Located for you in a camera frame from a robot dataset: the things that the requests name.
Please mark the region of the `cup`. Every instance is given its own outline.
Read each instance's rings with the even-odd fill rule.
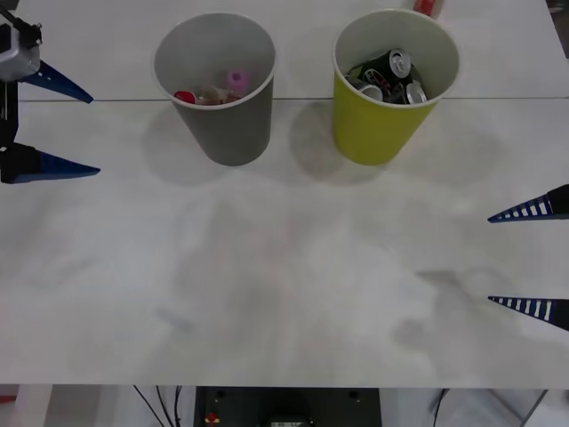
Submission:
[[[221,165],[237,166],[261,155],[270,139],[276,49],[253,20],[233,13],[207,13],[174,27],[153,57],[154,78],[173,102],[204,153]],[[196,105],[178,91],[228,88],[228,73],[247,75],[238,101]]]
[[[344,76],[358,64],[391,49],[409,53],[428,101],[396,105],[358,92]],[[386,9],[352,20],[333,47],[333,131],[336,145],[362,165],[391,160],[425,117],[451,90],[461,68],[453,38],[417,12]]]

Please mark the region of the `soda can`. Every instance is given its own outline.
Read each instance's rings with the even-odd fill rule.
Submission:
[[[383,92],[385,92],[388,96],[391,95],[391,91],[393,88],[389,84],[389,82],[376,70],[368,69],[364,73],[364,81],[369,83],[370,85],[376,85],[381,88]]]
[[[370,85],[369,83],[352,76],[344,76],[344,78],[348,80],[348,83],[354,86],[354,88],[363,95],[376,101],[383,101],[383,91],[380,87],[376,85]]]
[[[360,64],[349,71],[353,77],[365,80],[365,72],[369,69],[377,72],[389,86],[406,78],[411,73],[411,56],[401,49],[392,49],[378,58]]]
[[[427,101],[427,95],[418,82],[412,82],[408,85],[401,84],[401,88],[397,92],[393,92],[389,98],[389,102],[401,105],[421,104]]]

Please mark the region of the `cable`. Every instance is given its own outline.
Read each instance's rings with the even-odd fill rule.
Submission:
[[[178,417],[178,402],[181,393],[181,385],[176,387],[176,398],[174,399],[174,421],[176,422],[176,427],[180,427],[180,418]]]
[[[442,389],[441,390],[441,396],[440,396],[440,398],[438,398],[437,410],[435,411],[435,419],[433,420],[433,427],[435,427],[437,425],[438,410],[441,408],[441,402],[443,401],[443,397],[445,396],[445,394],[448,390],[449,389]]]
[[[160,421],[160,418],[158,417],[158,414],[156,413],[156,411],[154,410],[154,408],[148,403],[148,401],[146,400],[146,398],[144,397],[144,395],[142,394],[142,392],[139,390],[139,388],[136,385],[133,385],[132,387],[134,387],[134,389],[136,390],[137,393],[139,393],[139,396],[142,398],[142,400],[144,400],[144,403],[146,403],[148,409],[150,409],[152,411],[152,414],[154,414],[154,417],[158,420],[158,422],[160,423],[160,425],[162,427],[165,427],[164,424],[162,423],[162,421]]]
[[[170,414],[168,414],[168,411],[166,410],[166,405],[164,404],[164,401],[162,400],[162,395],[160,394],[160,387],[158,387],[158,386],[156,386],[156,393],[158,393],[158,400],[160,400],[160,406],[162,407],[162,410],[164,411],[164,415],[166,415],[166,420],[168,420],[170,427],[174,427],[174,424],[172,424],[172,418],[170,418]]]
[[[4,16],[6,20],[8,20],[8,22],[10,22],[14,27],[18,25],[16,17],[12,15],[10,12],[8,12],[8,9],[3,7],[1,4],[0,4],[0,15]]]

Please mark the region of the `white table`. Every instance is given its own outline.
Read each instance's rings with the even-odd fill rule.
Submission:
[[[463,73],[453,98],[569,96],[569,67],[543,0],[444,0],[440,21],[456,38]],[[276,98],[332,97],[333,40],[349,20],[413,0],[22,0],[44,25],[42,56],[96,100],[164,99],[151,55],[177,22],[204,12],[249,15],[279,54]],[[23,88],[22,99],[62,99]]]
[[[23,104],[102,172],[0,187],[0,383],[566,389],[569,334],[486,296],[569,298],[567,224],[486,218],[569,182],[569,100],[442,101],[385,167],[330,107],[225,168],[167,102]]]

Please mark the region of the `red object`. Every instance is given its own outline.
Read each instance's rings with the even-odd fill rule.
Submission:
[[[178,91],[174,94],[180,101],[187,102],[188,104],[196,103],[196,96],[192,92]]]
[[[208,414],[205,417],[205,422],[210,424],[210,427],[213,427],[214,424],[218,424],[220,422],[220,418],[216,414]]]
[[[430,16],[433,13],[436,0],[416,0],[413,10],[424,15]]]
[[[16,400],[16,396],[0,396],[0,405],[10,403]]]

